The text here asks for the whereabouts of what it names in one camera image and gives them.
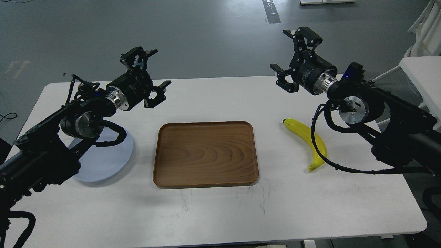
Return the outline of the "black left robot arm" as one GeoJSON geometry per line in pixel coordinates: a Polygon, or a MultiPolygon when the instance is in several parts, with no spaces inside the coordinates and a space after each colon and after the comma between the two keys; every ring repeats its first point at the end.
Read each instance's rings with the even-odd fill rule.
{"type": "Polygon", "coordinates": [[[32,213],[12,210],[17,201],[47,185],[61,185],[77,174],[80,157],[91,147],[112,147],[126,139],[124,128],[106,117],[118,109],[130,111],[140,102],[145,108],[154,108],[166,99],[171,81],[154,86],[147,70],[148,59],[157,52],[139,46],[122,54],[120,63],[127,71],[105,89],[72,75],[65,104],[15,141],[19,152],[1,164],[1,247],[11,219],[29,221],[15,248],[23,247],[35,227],[32,213]]]}

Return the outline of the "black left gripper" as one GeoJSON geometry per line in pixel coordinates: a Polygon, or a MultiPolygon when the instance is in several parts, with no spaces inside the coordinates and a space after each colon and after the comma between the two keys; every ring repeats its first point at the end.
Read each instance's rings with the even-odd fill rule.
{"type": "Polygon", "coordinates": [[[143,47],[134,47],[121,54],[120,63],[126,66],[127,72],[106,86],[108,96],[118,92],[119,109],[129,111],[142,101],[145,108],[152,109],[166,99],[166,88],[172,83],[171,80],[154,86],[147,71],[148,58],[156,53],[157,49],[144,50],[143,47]]]}

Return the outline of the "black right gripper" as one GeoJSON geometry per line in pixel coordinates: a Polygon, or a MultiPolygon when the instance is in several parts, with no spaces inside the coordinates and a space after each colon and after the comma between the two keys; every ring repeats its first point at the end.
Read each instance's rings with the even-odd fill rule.
{"type": "Polygon", "coordinates": [[[337,75],[337,67],[321,58],[315,49],[323,42],[323,38],[309,27],[298,27],[296,30],[283,30],[283,34],[293,40],[294,54],[289,69],[283,70],[275,63],[270,68],[276,72],[276,85],[288,93],[299,91],[299,85],[312,95],[323,93],[320,90],[319,78],[322,74],[332,77],[337,75]],[[291,76],[293,82],[286,80],[291,76]]]}

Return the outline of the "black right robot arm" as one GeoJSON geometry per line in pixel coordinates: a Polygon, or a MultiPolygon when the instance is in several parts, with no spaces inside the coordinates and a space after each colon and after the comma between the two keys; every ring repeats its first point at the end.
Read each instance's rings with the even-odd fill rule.
{"type": "Polygon", "coordinates": [[[276,84],[289,93],[303,87],[312,95],[326,94],[328,100],[315,111],[311,128],[305,131],[319,164],[337,171],[366,174],[432,173],[440,176],[440,133],[436,118],[364,79],[364,69],[351,63],[341,79],[337,68],[315,53],[323,39],[309,27],[283,30],[293,41],[294,54],[287,70],[277,64],[276,84]],[[315,125],[324,114],[326,124],[340,133],[358,134],[371,145],[374,157],[389,165],[383,170],[359,170],[332,162],[320,150],[315,125]]]}

